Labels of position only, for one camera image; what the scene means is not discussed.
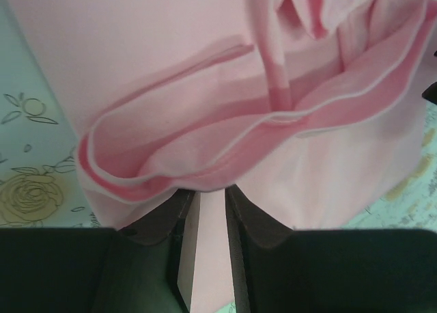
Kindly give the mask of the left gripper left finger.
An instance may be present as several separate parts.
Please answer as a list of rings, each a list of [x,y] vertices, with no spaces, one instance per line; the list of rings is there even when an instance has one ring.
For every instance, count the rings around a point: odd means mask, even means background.
[[[186,312],[178,272],[195,192],[180,189],[134,223],[2,228],[2,312]]]

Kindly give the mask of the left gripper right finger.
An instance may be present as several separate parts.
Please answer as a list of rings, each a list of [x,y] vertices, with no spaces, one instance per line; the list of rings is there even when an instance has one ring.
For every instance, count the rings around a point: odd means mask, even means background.
[[[292,230],[225,192],[238,312],[435,312],[436,233]]]

